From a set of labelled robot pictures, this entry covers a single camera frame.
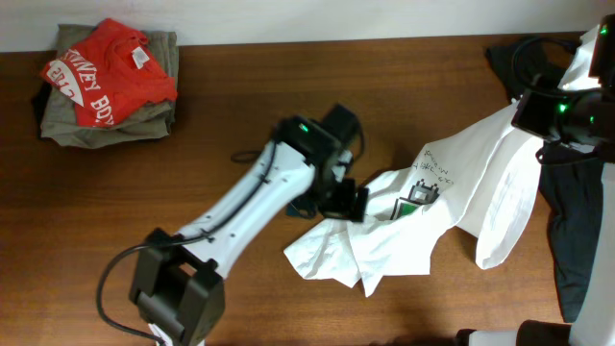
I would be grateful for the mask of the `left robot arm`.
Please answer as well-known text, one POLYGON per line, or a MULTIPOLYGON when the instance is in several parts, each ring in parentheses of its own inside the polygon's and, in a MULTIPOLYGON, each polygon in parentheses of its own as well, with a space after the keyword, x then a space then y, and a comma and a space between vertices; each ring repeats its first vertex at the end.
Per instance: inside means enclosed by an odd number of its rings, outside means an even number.
POLYGON ((170 235, 151 232, 129 294, 159 345, 201 345, 225 310, 224 283, 254 237, 282 209, 361 222, 368 190, 346 173, 364 135, 344 111, 283 120, 253 167, 210 210, 170 235))

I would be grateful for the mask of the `white t-shirt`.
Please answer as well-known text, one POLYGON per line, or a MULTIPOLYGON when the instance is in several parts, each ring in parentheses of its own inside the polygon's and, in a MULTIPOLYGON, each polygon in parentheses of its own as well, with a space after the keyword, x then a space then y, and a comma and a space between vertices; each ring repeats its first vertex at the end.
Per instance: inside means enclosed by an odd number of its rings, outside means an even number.
POLYGON ((363 222, 323 220, 285 249, 289 263, 306 280, 362 283, 371 295, 385 276, 429 274, 439 237, 458 226, 477 238, 479 268, 501 264, 529 222, 541 172, 542 139, 511 124, 524 100, 380 174, 363 222))

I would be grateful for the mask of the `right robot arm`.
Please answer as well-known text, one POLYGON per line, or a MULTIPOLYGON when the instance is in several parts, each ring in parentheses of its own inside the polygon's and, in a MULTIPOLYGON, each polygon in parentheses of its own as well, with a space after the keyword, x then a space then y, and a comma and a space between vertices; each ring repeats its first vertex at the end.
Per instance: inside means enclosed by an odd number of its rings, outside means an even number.
POLYGON ((469 331, 470 345, 611 345, 614 342, 614 17, 584 34, 557 88, 526 85, 513 128, 537 138, 558 205, 552 249, 564 324, 534 320, 515 332, 469 331))

